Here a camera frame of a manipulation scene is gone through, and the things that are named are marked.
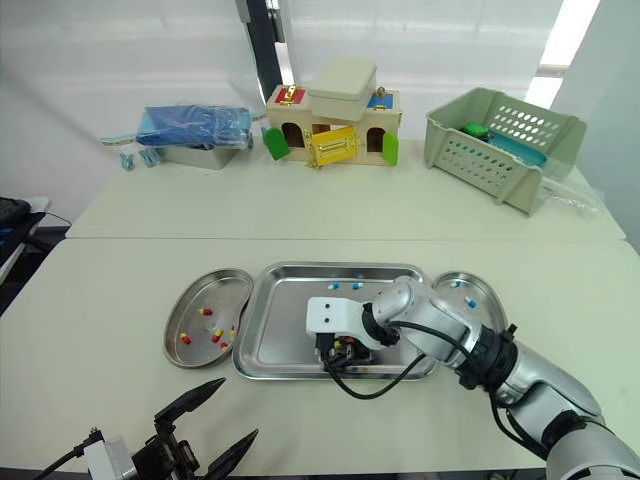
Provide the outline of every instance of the blue plastic bag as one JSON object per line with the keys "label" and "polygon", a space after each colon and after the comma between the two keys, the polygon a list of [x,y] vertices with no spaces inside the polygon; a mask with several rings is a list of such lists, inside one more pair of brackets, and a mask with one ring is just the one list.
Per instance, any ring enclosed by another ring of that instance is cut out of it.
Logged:
{"label": "blue plastic bag", "polygon": [[136,141],[152,147],[247,148],[251,141],[251,114],[241,107],[147,107]]}

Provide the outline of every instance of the rectangular metal tray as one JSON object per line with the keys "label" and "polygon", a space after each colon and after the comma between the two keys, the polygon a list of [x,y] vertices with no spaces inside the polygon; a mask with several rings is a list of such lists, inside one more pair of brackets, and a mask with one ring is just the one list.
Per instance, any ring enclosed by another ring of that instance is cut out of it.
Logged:
{"label": "rectangular metal tray", "polygon": [[[417,267],[382,263],[295,263],[282,262],[265,269],[256,282],[253,296],[241,323],[239,341],[233,349],[233,364],[243,376],[261,380],[330,378],[315,354],[315,340],[305,329],[307,302],[311,297],[351,298],[366,302],[400,275],[419,281],[431,280]],[[334,282],[337,290],[329,290]],[[362,287],[354,290],[354,283]],[[373,352],[366,366],[349,367],[347,378],[392,378],[419,354],[407,340]],[[422,378],[435,367],[426,358],[407,379]]]}

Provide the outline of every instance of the beige lid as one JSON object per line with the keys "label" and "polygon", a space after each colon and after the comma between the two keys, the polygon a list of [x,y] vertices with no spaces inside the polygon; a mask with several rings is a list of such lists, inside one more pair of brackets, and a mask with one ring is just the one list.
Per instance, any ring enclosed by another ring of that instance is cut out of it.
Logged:
{"label": "beige lid", "polygon": [[309,85],[309,94],[315,97],[358,100],[375,73],[375,62],[367,58],[336,58],[316,75]]}

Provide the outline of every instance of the yellow latch panel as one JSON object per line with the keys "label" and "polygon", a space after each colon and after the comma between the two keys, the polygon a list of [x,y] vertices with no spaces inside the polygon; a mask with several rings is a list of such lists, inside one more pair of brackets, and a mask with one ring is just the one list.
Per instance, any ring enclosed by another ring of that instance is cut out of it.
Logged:
{"label": "yellow latch panel", "polygon": [[311,135],[311,146],[319,167],[356,156],[356,129],[343,127]]}

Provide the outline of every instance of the window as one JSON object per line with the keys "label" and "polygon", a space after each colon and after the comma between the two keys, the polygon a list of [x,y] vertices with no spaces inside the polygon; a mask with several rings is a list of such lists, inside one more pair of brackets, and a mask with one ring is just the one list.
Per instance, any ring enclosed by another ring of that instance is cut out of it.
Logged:
{"label": "window", "polygon": [[551,107],[599,3],[600,0],[562,2],[540,66],[529,85],[526,102],[543,108]]}
{"label": "window", "polygon": [[304,138],[302,138],[302,130],[295,123],[283,123],[282,133],[287,145],[293,148],[304,148]]}
{"label": "window", "polygon": [[382,128],[370,128],[367,131],[367,152],[382,152],[382,137],[384,130]]}

